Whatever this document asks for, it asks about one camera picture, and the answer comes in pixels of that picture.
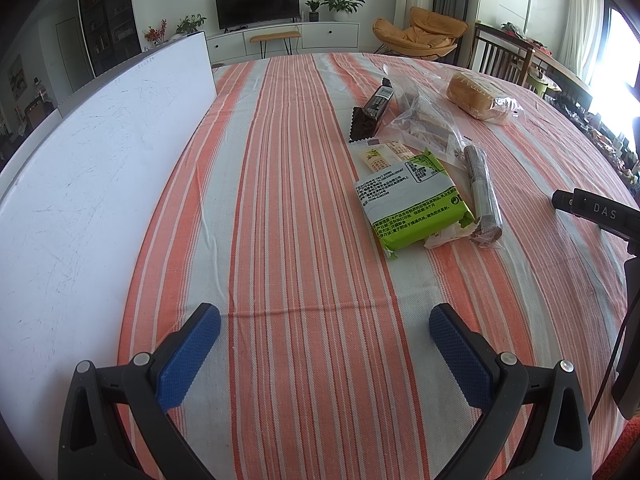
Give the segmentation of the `dark cookie roll package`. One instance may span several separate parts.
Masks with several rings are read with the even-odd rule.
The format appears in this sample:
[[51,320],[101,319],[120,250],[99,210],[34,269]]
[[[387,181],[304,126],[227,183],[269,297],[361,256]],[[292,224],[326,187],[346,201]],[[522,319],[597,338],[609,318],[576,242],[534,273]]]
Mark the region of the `dark cookie roll package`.
[[474,144],[467,145],[463,154],[475,207],[476,229],[472,234],[472,241],[480,247],[488,247],[502,237],[503,220],[487,154]]

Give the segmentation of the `bread loaf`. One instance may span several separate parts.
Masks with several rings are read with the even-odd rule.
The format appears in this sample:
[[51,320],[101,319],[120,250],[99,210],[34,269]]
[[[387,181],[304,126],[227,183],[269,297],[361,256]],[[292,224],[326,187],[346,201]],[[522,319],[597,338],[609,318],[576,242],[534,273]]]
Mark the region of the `bread loaf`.
[[481,122],[504,124],[522,114],[520,103],[484,76],[457,72],[451,76],[447,98]]

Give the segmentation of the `green white snack packet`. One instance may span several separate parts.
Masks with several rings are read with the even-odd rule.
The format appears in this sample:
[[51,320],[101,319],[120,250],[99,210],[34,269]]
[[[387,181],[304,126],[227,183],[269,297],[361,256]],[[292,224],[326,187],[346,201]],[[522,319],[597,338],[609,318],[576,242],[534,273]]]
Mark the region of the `green white snack packet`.
[[392,258],[450,226],[465,229],[475,223],[454,180],[427,150],[357,181],[355,191],[376,238]]

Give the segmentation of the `clear bag of wafers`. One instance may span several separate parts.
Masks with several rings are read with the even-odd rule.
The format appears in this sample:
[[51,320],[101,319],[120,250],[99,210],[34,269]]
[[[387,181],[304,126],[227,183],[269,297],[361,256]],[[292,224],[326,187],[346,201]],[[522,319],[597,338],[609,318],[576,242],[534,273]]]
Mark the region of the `clear bag of wafers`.
[[466,141],[442,96],[390,64],[383,72],[395,90],[398,114],[376,136],[399,141],[419,152],[427,148],[440,160],[464,169]]

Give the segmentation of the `beige long cracker packet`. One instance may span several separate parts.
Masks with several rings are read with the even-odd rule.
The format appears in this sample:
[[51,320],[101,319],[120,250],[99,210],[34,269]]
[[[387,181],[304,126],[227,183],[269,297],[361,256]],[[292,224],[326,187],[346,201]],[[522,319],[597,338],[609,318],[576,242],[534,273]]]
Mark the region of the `beige long cracker packet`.
[[399,141],[378,138],[350,142],[347,147],[352,159],[363,164],[370,174],[405,162],[418,154]]

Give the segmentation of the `black chocolate bar wrapper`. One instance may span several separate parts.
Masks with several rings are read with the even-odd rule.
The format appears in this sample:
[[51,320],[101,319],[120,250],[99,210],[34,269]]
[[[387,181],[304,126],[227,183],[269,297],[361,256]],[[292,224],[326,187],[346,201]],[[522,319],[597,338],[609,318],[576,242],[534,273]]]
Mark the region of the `black chocolate bar wrapper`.
[[352,109],[352,122],[350,123],[348,138],[350,142],[358,142],[374,137],[393,96],[392,83],[388,78],[383,78],[382,84],[370,96],[367,103],[362,107],[354,107]]

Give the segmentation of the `white cardboard box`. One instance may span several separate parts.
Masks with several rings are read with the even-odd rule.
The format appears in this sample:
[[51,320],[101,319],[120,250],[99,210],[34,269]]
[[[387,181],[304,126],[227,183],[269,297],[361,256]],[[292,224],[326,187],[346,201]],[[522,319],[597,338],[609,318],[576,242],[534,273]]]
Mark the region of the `white cardboard box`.
[[204,36],[168,42],[88,84],[2,171],[1,414],[42,478],[75,365],[116,360],[146,229],[215,96]]

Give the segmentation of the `orange striped tablecloth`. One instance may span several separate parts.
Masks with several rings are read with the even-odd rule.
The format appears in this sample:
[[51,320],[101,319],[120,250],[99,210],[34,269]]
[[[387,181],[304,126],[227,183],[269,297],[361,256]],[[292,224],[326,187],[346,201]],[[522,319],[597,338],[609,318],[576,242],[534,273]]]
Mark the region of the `orange striped tablecloth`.
[[455,110],[487,153],[501,240],[387,257],[355,184],[352,108],[393,67],[428,88],[448,67],[303,54],[217,70],[216,100],[157,203],[126,302],[120,362],[153,350],[203,302],[221,332],[171,416],[219,479],[428,479],[476,411],[428,334],[448,302],[499,351],[576,367],[592,461],[624,428],[598,396],[626,311],[625,244],[555,210],[559,188],[630,204],[608,161],[553,107],[510,86],[518,122]]

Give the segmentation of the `orange lounge chair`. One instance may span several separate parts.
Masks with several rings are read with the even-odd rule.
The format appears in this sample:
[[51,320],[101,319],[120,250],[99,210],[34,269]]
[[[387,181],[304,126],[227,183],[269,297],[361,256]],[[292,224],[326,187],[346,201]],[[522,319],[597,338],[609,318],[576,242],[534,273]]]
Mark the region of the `orange lounge chair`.
[[381,43],[378,52],[437,61],[457,49],[458,40],[469,28],[464,21],[417,6],[410,9],[409,16],[410,25],[406,29],[385,18],[375,20],[372,32]]

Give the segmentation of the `green potted plant right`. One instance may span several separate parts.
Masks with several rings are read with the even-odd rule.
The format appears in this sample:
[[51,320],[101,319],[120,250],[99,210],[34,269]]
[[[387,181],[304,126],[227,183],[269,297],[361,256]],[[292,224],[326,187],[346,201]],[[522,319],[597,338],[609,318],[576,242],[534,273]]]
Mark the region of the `green potted plant right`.
[[321,4],[337,21],[346,22],[366,4],[366,0],[322,0]]

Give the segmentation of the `small dark potted plant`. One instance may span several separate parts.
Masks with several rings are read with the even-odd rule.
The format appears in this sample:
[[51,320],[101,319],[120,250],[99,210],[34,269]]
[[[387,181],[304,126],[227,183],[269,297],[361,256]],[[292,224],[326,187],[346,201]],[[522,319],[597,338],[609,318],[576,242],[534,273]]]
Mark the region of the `small dark potted plant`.
[[321,2],[319,0],[307,0],[306,6],[308,8],[308,21],[318,22]]

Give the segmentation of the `red flower vase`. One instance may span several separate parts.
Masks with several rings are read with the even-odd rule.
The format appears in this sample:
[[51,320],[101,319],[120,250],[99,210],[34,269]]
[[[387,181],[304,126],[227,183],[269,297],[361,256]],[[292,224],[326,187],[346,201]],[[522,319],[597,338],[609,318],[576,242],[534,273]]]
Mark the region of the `red flower vase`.
[[156,27],[149,26],[143,33],[144,40],[152,47],[157,47],[165,41],[167,21],[163,18]]

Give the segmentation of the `green plant white pot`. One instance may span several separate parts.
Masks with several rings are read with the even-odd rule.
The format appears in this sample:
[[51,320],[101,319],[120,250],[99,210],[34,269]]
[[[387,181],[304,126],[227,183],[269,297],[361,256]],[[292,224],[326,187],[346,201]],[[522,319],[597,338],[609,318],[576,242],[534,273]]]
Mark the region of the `green plant white pot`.
[[176,32],[171,36],[170,40],[174,41],[198,32],[205,22],[206,17],[199,13],[185,16],[178,23]]

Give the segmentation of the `black glass display cabinet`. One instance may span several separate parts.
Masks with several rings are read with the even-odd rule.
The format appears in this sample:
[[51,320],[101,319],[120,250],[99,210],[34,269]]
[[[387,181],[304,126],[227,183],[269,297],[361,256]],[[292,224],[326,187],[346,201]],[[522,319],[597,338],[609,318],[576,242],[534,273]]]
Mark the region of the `black glass display cabinet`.
[[94,76],[141,53],[132,0],[77,0]]

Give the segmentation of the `black flat television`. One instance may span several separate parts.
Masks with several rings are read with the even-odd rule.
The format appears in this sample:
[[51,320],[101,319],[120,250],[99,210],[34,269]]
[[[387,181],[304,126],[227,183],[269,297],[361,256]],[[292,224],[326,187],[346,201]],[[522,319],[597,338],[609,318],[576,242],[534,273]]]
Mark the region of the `black flat television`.
[[244,25],[299,17],[299,0],[215,0],[218,27],[230,29]]

